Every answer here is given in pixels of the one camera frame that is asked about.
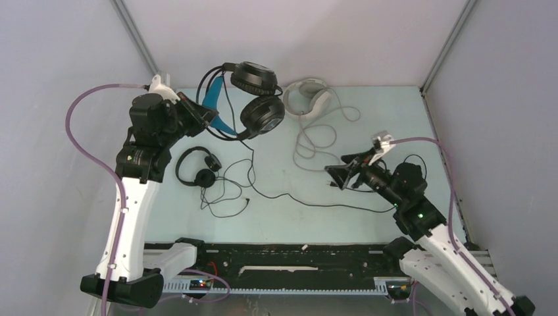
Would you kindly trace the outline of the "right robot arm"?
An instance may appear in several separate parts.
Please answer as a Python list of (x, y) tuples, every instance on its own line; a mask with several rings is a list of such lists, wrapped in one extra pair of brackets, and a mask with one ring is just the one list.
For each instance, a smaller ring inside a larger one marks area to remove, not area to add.
[(403, 236), (384, 248), (385, 271), (415, 279), (456, 315), (533, 315), (534, 303), (498, 282), (453, 233), (447, 219), (424, 195), (420, 166), (406, 161), (393, 172), (373, 161), (374, 150), (344, 155), (324, 168), (336, 186), (366, 185), (395, 207)]

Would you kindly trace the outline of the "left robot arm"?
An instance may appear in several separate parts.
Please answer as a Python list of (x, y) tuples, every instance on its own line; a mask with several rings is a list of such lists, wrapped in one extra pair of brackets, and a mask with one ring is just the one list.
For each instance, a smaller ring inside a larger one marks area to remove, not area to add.
[(204, 131), (218, 111), (182, 93), (147, 93), (132, 101), (129, 116), (132, 125), (112, 171), (117, 194), (105, 252), (96, 271), (82, 278), (80, 289), (106, 302), (152, 308), (164, 285), (183, 270), (200, 274), (207, 268), (208, 257), (197, 249), (197, 242), (177, 241), (148, 263), (144, 245), (171, 147)]

